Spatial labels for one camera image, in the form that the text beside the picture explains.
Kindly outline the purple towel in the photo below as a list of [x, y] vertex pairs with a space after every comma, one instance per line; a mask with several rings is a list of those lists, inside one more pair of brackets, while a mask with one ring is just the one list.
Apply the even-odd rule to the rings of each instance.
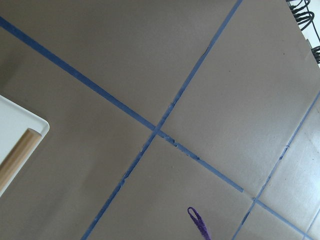
[[199, 230], [200, 234], [202, 235], [204, 240], [212, 240], [210, 233], [208, 232], [207, 226], [205, 222], [203, 221], [202, 217], [199, 215], [199, 213], [196, 211], [195, 208], [192, 206], [189, 206], [187, 208], [187, 213], [190, 217], [190, 219], [193, 221], [197, 229]]

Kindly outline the white wooden towel rack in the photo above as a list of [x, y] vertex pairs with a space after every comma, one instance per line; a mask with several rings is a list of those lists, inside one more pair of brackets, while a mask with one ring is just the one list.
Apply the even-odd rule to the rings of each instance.
[[0, 193], [3, 194], [46, 136], [49, 123], [0, 97]]

